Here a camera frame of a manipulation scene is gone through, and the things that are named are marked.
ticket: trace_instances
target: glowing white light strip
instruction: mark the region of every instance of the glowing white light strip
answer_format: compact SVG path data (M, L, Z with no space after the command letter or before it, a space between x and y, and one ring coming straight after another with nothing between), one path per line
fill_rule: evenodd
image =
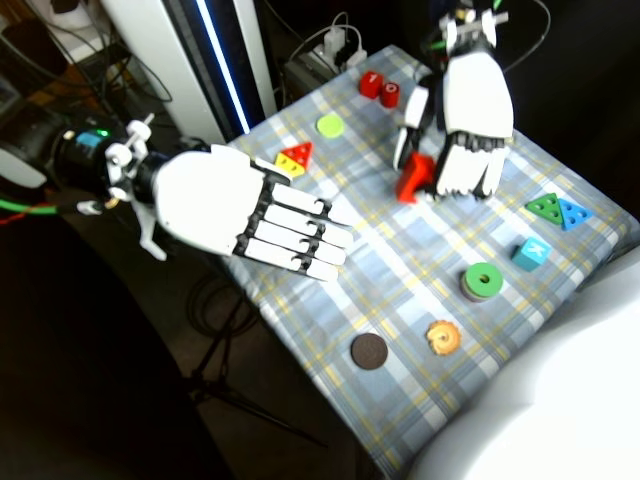
M249 133L249 124L247 123L247 119L244 116L244 110L242 110L242 104L240 103L240 98L238 98L236 86L233 83L231 72L229 71L229 67L227 66L227 61L225 60L224 54L222 53L222 47L220 46L220 41L218 40L216 30L213 27L213 22L211 21L211 15L209 14L207 4L205 3L205 0L196 0L196 4L198 5L198 10L200 10L200 16L202 16L202 20L204 21L204 27L207 29L207 33L209 34L209 40L211 41L211 46L213 47L213 51L216 54L216 59L218 60L218 64L220 65L220 70L222 70L222 76L227 83L227 88L229 89L231 100L233 101L233 106L235 107L238 118L240 119L242 130L244 131L244 133Z

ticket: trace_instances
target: letter on blue cube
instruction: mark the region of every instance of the letter on blue cube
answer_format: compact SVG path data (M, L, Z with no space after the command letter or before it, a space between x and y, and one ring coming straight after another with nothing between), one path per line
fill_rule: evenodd
M531 272L542 265L550 253L551 247L549 245L532 237L524 242L524 245L518 249L512 260L523 270Z

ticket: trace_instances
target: red wire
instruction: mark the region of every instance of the red wire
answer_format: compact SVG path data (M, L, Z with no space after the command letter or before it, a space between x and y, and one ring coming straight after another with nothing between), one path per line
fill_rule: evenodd
M15 222L17 220L22 220L24 217L26 217L29 214L31 210L34 210L39 207L51 207L51 206L52 205L49 203L38 203L36 205L32 205L29 208L27 208L24 212L16 213L15 215L11 215L10 217L3 218L2 220L0 220L0 227L9 225L10 223Z

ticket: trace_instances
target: checkered fabric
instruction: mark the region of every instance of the checkered fabric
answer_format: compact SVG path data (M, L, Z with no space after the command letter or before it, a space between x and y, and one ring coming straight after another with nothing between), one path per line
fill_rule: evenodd
M232 274L307 375L355 432L382 471L407 473L415 454L540 328L599 265L635 245L638 223L605 195L522 134L487 201L458 197L399 204L391 168L398 125L415 85L417 61L387 47L363 65L269 118L232 145L274 160L285 147L311 141L312 165L293 186L352 207L355 244L335 283L323 283L246 259ZM367 70L400 85L397 109L360 96ZM323 138L317 119L335 112L340 138ZM422 151L437 158L442 134L431 128ZM525 210L549 192L595 215L570 232ZM510 257L530 236L553 247L532 273ZM477 304L460 292L460 275L491 262L504 275L500 295ZM462 333L454 354L432 353L425 332L449 320ZM356 335L387 342L383 367L365 371L350 357Z

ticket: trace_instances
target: yellow triangle block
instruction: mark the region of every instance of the yellow triangle block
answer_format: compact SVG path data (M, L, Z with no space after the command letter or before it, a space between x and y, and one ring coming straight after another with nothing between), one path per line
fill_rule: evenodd
M276 167L281 168L294 178L303 175L305 172L302 165L283 153L279 153L276 157Z

